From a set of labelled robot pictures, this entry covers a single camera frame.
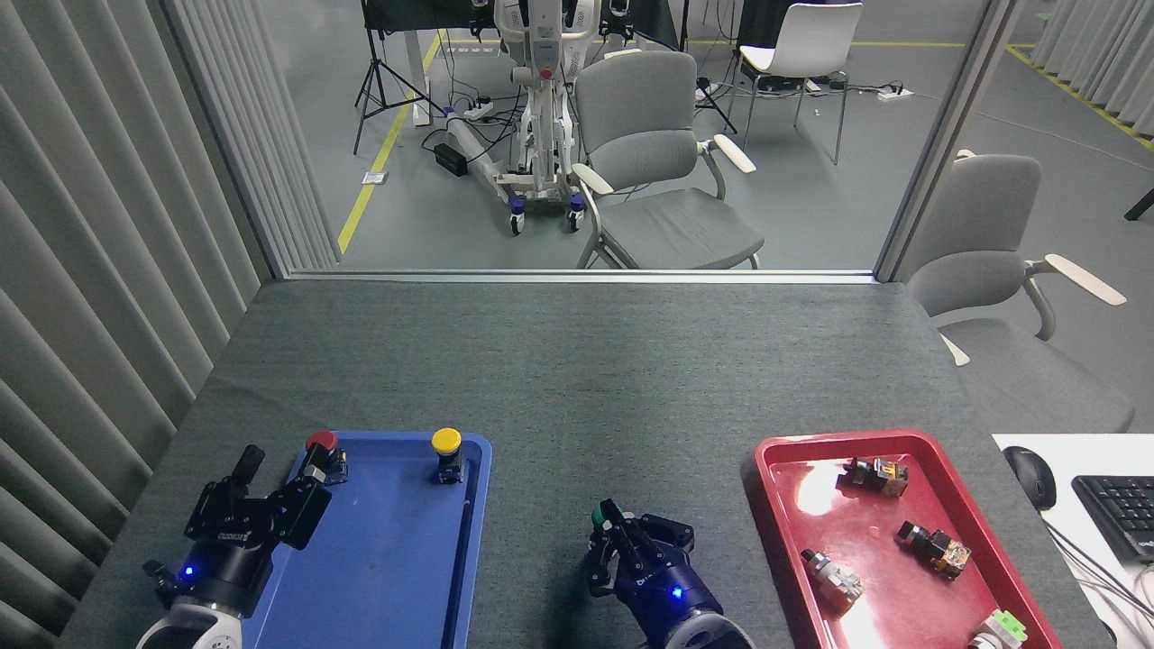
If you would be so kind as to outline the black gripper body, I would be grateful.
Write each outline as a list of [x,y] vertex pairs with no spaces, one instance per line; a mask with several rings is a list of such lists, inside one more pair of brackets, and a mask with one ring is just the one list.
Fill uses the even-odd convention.
[[666,550],[654,562],[637,553],[619,554],[619,600],[650,644],[664,644],[680,624],[694,616],[717,613],[724,607],[680,550]]
[[186,525],[194,540],[177,579],[177,594],[252,617],[272,572],[273,534],[252,527]]

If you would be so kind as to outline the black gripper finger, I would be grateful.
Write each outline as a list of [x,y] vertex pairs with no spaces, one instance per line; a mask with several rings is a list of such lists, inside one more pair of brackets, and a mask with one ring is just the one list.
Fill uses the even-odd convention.
[[619,508],[617,502],[601,501],[601,529],[624,527],[631,542],[629,551],[621,550],[619,559],[629,579],[652,579],[660,570],[688,564],[688,552],[695,544],[691,525],[655,515],[637,516]]
[[225,534],[226,540],[242,542],[247,530],[243,520],[260,508],[257,498],[248,497],[248,486],[264,457],[262,448],[248,443],[234,471],[222,480],[207,483],[185,525],[185,536],[197,540]]
[[624,527],[594,530],[589,538],[589,594],[595,599],[609,595],[619,599],[631,599],[630,580],[617,584],[617,572],[609,569],[610,558],[619,551],[631,549],[629,535]]
[[304,550],[316,530],[334,494],[325,488],[330,452],[325,446],[308,446],[301,467],[269,497],[270,537]]

